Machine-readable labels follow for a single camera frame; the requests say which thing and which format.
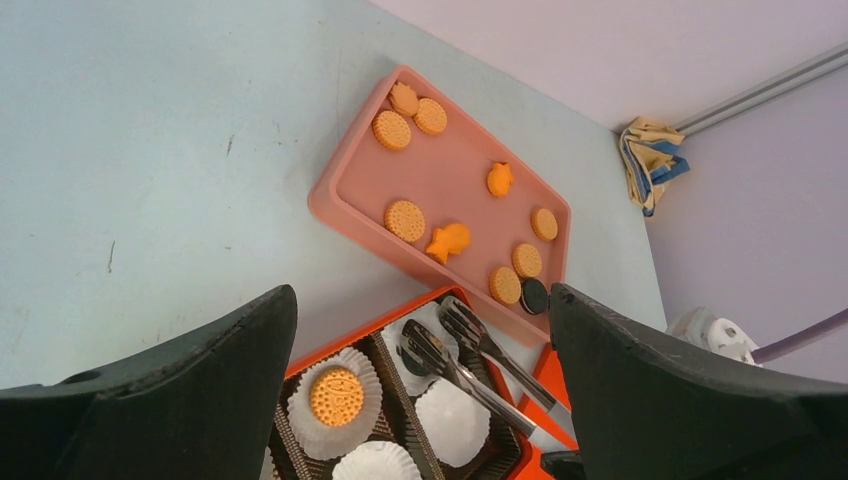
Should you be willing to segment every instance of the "orange container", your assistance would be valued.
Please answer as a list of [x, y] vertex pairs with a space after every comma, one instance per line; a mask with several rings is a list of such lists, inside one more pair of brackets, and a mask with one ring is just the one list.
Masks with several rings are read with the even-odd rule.
[[[363, 325], [359, 329], [354, 330], [354, 331], [348, 333], [347, 335], [340, 337], [336, 340], [333, 340], [332, 342], [324, 345], [323, 347], [315, 350], [314, 352], [297, 359], [295, 362], [291, 363], [289, 365], [289, 368], [286, 370], [286, 380], [288, 380], [288, 379], [296, 376], [297, 374], [303, 372], [304, 370], [306, 370], [307, 368], [309, 368], [313, 364], [320, 362], [324, 358], [342, 350], [343, 348], [345, 348], [347, 346], [352, 345], [353, 343], [357, 342], [358, 340], [361, 340], [362, 338], [365, 338], [366, 336], [377, 332], [378, 330], [380, 330], [381, 328], [390, 324], [391, 322], [409, 314], [410, 312], [412, 312], [414, 310], [417, 310], [419, 307], [425, 305], [426, 303], [435, 301], [435, 300], [439, 299], [440, 297], [443, 297], [443, 296], [448, 295], [448, 294], [456, 296], [459, 300], [461, 300], [463, 303], [465, 303], [469, 307], [472, 307], [472, 309], [473, 309], [473, 306], [469, 302], [468, 296], [466, 295], [465, 291], [463, 291], [462, 288], [460, 288], [458, 286], [448, 286], [448, 287], [442, 287], [442, 288], [433, 290], [430, 293], [424, 294], [424, 295], [404, 304], [403, 306], [400, 306], [400, 307], [396, 308], [395, 310], [388, 312], [387, 314], [385, 314], [382, 317], [374, 320], [373, 322], [368, 323], [366, 325]], [[504, 378], [503, 378], [503, 375], [500, 372], [500, 369], [498, 369], [497, 366], [493, 365], [488, 360], [484, 359], [484, 363], [485, 363], [487, 370], [488, 370], [488, 372], [491, 376], [492, 383], [494, 384], [495, 390], [506, 401], [508, 401], [509, 403], [514, 405], [515, 402], [513, 401], [512, 396], [509, 393], [509, 388], [506, 386], [506, 382], [504, 382]], [[520, 449], [521, 449], [521, 459], [519, 460], [518, 464], [515, 466], [515, 468], [513, 469], [513, 471], [510, 473], [509, 477], [507, 477], [507, 478], [510, 478], [510, 479], [526, 478], [522, 475], [521, 472], [523, 472], [528, 467], [528, 462], [530, 462], [530, 460], [531, 460], [533, 448], [530, 445], [530, 443], [527, 441], [527, 439], [524, 438], [523, 436], [515, 435], [515, 437], [516, 437], [516, 440], [518, 441], [518, 443], [520, 444], [519, 446], [520, 446]]]
[[[447, 112], [447, 129], [435, 136], [407, 119], [412, 140], [392, 151], [375, 139], [371, 122], [390, 104], [387, 95], [403, 82], [420, 97], [439, 102]], [[495, 198], [486, 187], [494, 163], [507, 163], [515, 177], [508, 195]], [[386, 208], [410, 200], [424, 213], [424, 237], [408, 244], [383, 227]], [[377, 84], [351, 124], [333, 158], [309, 196], [312, 213], [343, 235], [395, 265], [416, 280], [436, 288], [457, 284], [477, 305], [480, 315], [525, 345], [550, 340], [547, 314], [529, 315], [518, 304], [504, 306], [489, 295], [489, 275], [512, 266], [520, 243], [534, 245], [544, 268], [545, 285], [562, 281], [565, 272], [571, 210], [565, 200], [467, 113], [409, 67], [398, 67]], [[533, 233], [530, 215], [551, 210], [559, 235], [546, 242]], [[435, 227], [461, 222], [471, 230], [471, 246], [442, 265], [424, 253]]]

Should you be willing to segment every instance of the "purple cable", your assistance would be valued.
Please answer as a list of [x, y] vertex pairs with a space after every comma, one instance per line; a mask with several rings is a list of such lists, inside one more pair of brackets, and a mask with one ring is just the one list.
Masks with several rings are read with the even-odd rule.
[[755, 363], [766, 363], [821, 340], [848, 325], [848, 308], [800, 332], [751, 352]]

